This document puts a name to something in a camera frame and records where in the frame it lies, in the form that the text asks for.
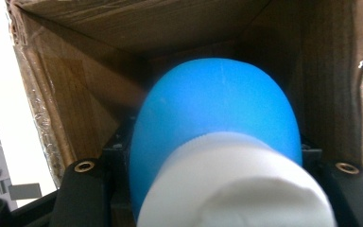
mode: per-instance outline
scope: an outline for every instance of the white cylinder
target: white cylinder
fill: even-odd
[[[201,136],[165,161],[139,227],[335,226],[331,205],[300,166],[233,132]]]

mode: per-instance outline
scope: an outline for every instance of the black metal bracket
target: black metal bracket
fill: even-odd
[[[10,213],[0,200],[0,226],[133,226],[128,163],[133,118],[103,148],[99,159],[66,168],[60,190]],[[321,149],[302,138],[303,167],[323,188],[339,226],[363,226],[363,168],[322,163]]]

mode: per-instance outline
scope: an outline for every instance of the cardboard box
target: cardboard box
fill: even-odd
[[[325,159],[363,165],[363,0],[13,0],[9,14],[57,178],[98,156],[166,70],[206,57],[262,68]]]

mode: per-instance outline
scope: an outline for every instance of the screw hole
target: screw hole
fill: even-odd
[[[76,172],[87,172],[94,168],[95,164],[91,161],[84,161],[75,166]]]
[[[338,168],[340,171],[348,173],[348,174],[358,174],[359,170],[355,166],[352,166],[350,164],[346,163],[336,163],[336,168]]]

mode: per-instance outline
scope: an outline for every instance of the brown cardboard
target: brown cardboard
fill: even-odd
[[[302,11],[305,133],[325,158],[361,165],[363,1],[305,1]]]
[[[27,95],[59,183],[65,166],[98,157],[125,112],[141,105],[145,92],[121,72],[126,64],[133,68],[128,71],[145,66],[75,31],[15,7],[11,11],[24,32],[15,51]]]
[[[146,58],[232,39],[269,0],[26,1],[16,5]]]
[[[141,87],[180,62],[222,57],[269,73],[325,159],[363,165],[363,0],[17,0],[11,9],[25,84],[35,80],[37,106],[59,122],[52,140],[66,164],[98,155],[122,112],[141,104]]]

